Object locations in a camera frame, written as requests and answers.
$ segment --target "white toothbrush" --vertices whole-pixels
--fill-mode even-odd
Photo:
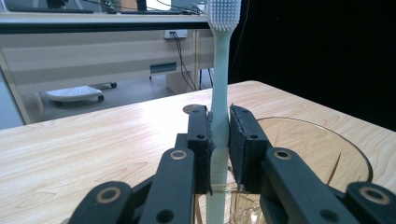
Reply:
[[[212,91],[212,139],[216,145],[210,165],[213,196],[206,197],[206,223],[223,224],[225,185],[227,183],[229,119],[227,106],[228,58],[230,39],[239,22],[241,0],[208,0],[209,26],[215,38],[215,61]]]

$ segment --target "toothbrush head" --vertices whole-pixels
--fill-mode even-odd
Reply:
[[[233,30],[239,22],[241,0],[209,0],[208,16],[211,27],[221,30]]]

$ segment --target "black plastic part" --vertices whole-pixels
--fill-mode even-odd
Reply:
[[[288,214],[288,223],[359,223],[294,151],[268,149],[262,169]]]
[[[344,205],[360,223],[396,223],[396,196],[369,182],[349,184]]]
[[[344,202],[345,193],[340,191],[339,189],[332,188],[331,186],[327,186],[331,191],[332,194],[341,202]]]
[[[247,109],[230,107],[230,159],[238,188],[261,193],[260,161],[271,147],[262,127]]]
[[[270,199],[261,196],[260,208],[265,217],[267,224],[287,224],[288,216],[282,204],[271,201]]]
[[[194,154],[184,147],[163,153],[139,223],[193,223]]]
[[[131,224],[139,223],[153,179],[154,176],[151,176],[131,189],[130,203],[132,209],[130,212],[133,214]]]
[[[187,147],[195,156],[195,193],[206,194],[210,190],[210,158],[206,106],[195,107],[189,114]]]
[[[261,161],[261,167],[264,167],[264,160]],[[261,192],[260,192],[261,196],[267,198],[268,200],[271,200],[274,203],[280,203],[279,198],[276,195],[274,187],[272,186],[271,180],[268,177],[267,173],[264,172],[264,170],[262,169],[261,174],[262,174],[260,178],[260,182],[262,183]]]
[[[122,182],[106,182],[92,189],[76,208],[69,224],[129,223],[133,209],[131,188]]]

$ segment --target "table surface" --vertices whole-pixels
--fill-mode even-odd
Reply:
[[[0,222],[61,223],[93,187],[136,185],[187,132],[183,107],[210,103],[211,90],[196,91],[1,131]],[[366,155],[373,182],[396,192],[395,132],[256,81],[230,85],[228,104],[341,134]]]
[[[207,16],[0,12],[0,34],[208,29]]]

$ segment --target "wooden table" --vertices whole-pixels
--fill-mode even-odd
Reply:
[[[196,91],[1,131],[0,222],[61,223],[100,183],[143,181],[187,132],[182,108],[210,102],[211,90]],[[374,182],[396,192],[395,132],[255,81],[230,85],[228,103],[257,119],[302,119],[340,133],[367,156]]]

